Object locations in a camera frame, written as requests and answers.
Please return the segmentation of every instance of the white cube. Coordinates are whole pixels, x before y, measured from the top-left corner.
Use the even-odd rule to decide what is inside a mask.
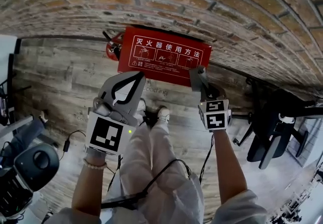
[[[133,126],[90,112],[85,146],[106,154],[120,155],[124,153],[135,131],[136,128]]]
[[[228,127],[229,100],[201,102],[198,105],[201,120],[207,130],[222,130]]]

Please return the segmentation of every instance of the sneaker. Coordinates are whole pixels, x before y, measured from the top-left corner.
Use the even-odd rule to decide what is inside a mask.
[[[139,100],[139,104],[138,104],[138,107],[137,107],[137,112],[138,113],[143,113],[144,111],[146,111],[146,102],[143,98],[141,98]]]
[[[47,123],[48,114],[45,111],[40,111],[39,119],[43,122],[43,124]]]
[[[170,121],[170,110],[167,107],[162,107],[157,115],[158,121],[164,121],[166,124]]]

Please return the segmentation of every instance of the hand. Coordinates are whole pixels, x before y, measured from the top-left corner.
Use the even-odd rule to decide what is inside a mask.
[[[91,165],[102,166],[105,163],[105,156],[106,154],[103,152],[88,148],[85,159]]]

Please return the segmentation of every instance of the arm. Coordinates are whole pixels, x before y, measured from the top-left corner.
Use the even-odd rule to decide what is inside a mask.
[[[246,179],[225,130],[213,131],[221,204],[247,190]]]
[[[105,163],[105,155],[90,153],[86,161],[95,166]],[[73,194],[72,209],[100,216],[102,201],[103,170],[93,170],[83,166]]]

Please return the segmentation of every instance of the white pants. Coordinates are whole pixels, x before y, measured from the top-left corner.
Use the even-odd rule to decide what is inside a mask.
[[[149,131],[143,123],[129,141],[106,199],[142,192],[175,158],[167,124],[158,121]],[[191,201],[188,198],[193,200],[193,205],[186,204]],[[179,223],[199,223],[204,207],[198,178],[187,180],[180,163],[174,162],[151,185],[146,198],[139,200],[137,209],[149,223],[178,223],[177,219],[181,219]]]

